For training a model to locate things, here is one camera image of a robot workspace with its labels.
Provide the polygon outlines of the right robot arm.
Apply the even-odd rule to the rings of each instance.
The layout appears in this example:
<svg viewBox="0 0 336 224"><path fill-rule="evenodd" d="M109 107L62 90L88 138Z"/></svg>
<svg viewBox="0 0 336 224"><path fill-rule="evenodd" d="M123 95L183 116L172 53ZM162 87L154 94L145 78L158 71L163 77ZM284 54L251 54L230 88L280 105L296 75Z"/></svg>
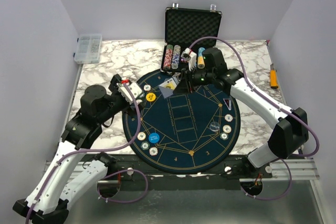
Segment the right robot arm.
<svg viewBox="0 0 336 224"><path fill-rule="evenodd" d="M212 84L231 98L237 99L256 112L272 129L268 142L247 155L241 165L242 173L249 178L260 172L260 167L278 158L286 159L309 138L305 110L295 110L276 101L260 90L238 69L229 69L218 48L203 51L205 67L197 68L197 54L187 48L182 58L188 67L182 69L181 80L174 94L195 92L198 86Z"/></svg>

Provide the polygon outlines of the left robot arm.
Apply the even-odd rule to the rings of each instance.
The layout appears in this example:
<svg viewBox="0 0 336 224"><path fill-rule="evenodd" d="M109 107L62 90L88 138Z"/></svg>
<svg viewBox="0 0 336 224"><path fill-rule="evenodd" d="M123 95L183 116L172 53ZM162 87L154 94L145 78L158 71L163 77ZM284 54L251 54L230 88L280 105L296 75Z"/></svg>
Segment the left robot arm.
<svg viewBox="0 0 336 224"><path fill-rule="evenodd" d="M66 123L56 154L42 179L25 199L17 200L13 210L26 223L64 223L72 206L98 180L112 179L118 170L110 150L92 149L106 121L119 112L141 120L144 90L136 82L114 75L107 89L95 84L87 87L80 109Z"/></svg>

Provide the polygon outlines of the green poker chip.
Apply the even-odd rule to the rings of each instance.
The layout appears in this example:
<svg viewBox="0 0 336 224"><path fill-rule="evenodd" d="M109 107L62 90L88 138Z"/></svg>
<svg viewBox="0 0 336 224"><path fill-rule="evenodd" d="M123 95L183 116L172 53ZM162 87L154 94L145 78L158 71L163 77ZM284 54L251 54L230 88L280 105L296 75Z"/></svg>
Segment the green poker chip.
<svg viewBox="0 0 336 224"><path fill-rule="evenodd" d="M220 134L220 138L221 138L222 140L227 140L227 139L228 139L228 134L226 134L226 133L221 133L221 134Z"/></svg>

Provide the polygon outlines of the blue playing card box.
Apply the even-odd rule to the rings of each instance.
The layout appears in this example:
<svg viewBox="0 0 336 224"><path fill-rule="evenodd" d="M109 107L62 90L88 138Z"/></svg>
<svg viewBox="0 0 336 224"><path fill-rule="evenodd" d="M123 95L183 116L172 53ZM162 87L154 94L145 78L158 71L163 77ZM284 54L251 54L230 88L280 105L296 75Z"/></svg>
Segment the blue playing card box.
<svg viewBox="0 0 336 224"><path fill-rule="evenodd" d="M173 95L173 91L179 84L174 78L166 79L164 82L159 84L159 90L162 93L163 98L168 98Z"/></svg>

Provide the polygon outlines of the yellow white poker chip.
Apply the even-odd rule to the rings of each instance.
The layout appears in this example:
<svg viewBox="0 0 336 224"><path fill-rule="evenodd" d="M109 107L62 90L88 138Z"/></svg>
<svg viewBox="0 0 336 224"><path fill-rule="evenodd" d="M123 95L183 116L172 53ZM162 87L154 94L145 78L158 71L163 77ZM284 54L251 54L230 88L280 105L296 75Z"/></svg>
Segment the yellow white poker chip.
<svg viewBox="0 0 336 224"><path fill-rule="evenodd" d="M229 125L224 125L223 126L223 132L226 134L229 134L232 131L232 128Z"/></svg>

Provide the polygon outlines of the red white poker chip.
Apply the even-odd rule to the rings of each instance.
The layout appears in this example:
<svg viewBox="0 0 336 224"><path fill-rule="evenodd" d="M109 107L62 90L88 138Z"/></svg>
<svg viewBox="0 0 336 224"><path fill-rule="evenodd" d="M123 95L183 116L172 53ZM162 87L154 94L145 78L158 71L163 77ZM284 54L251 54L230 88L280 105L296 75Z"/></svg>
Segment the red white poker chip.
<svg viewBox="0 0 336 224"><path fill-rule="evenodd" d="M230 114L226 114L226 115L224 116L224 119L225 119L227 122L231 122L234 118L233 118L232 115L230 115Z"/></svg>

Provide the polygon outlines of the red triangular card marker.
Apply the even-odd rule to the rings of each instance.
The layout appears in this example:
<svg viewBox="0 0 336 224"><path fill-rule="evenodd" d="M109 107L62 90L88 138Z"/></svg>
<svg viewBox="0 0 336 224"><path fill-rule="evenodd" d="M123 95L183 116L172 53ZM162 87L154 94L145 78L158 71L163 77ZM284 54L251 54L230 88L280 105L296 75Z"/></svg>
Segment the red triangular card marker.
<svg viewBox="0 0 336 224"><path fill-rule="evenodd" d="M228 108L228 110L230 111L232 109L232 100L231 98L223 98L224 104L226 105L226 107Z"/></svg>

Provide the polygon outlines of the blue small blind button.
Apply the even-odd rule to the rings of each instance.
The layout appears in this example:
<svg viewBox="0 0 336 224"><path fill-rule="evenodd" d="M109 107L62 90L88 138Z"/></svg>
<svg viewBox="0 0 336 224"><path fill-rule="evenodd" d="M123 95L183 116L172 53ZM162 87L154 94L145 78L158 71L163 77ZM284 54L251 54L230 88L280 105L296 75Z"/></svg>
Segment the blue small blind button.
<svg viewBox="0 0 336 224"><path fill-rule="evenodd" d="M160 136L157 133L149 134L149 142L150 143L158 143L160 141Z"/></svg>

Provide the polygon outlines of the clear dealer button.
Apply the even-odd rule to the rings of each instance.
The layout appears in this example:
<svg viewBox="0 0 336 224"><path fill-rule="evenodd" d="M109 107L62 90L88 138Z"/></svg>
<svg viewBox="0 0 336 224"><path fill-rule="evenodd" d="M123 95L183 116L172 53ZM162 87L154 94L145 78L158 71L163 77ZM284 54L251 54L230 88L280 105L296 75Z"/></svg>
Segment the clear dealer button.
<svg viewBox="0 0 336 224"><path fill-rule="evenodd" d="M209 124L209 129L213 132L218 132L221 128L220 126L218 122L213 121Z"/></svg>

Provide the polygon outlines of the yellow big blind button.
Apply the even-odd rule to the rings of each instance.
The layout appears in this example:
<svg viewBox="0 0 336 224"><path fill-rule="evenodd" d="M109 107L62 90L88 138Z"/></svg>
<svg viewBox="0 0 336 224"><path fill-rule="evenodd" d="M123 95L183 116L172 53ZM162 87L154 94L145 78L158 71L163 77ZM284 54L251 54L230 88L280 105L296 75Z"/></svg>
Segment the yellow big blind button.
<svg viewBox="0 0 336 224"><path fill-rule="evenodd" d="M147 93L147 95L146 95L146 100L147 101L153 102L153 101L155 101L155 99L156 99L155 93L153 93L153 92Z"/></svg>

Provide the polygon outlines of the green white chip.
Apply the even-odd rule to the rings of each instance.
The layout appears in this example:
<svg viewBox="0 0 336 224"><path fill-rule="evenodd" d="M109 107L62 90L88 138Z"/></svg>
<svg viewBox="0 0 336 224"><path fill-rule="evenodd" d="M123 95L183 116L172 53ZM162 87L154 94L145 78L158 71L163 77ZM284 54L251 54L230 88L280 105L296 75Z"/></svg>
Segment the green white chip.
<svg viewBox="0 0 336 224"><path fill-rule="evenodd" d="M142 148L143 150L148 150L148 149L150 148L150 144L149 144L148 142L143 142L143 143L141 144L141 148Z"/></svg>

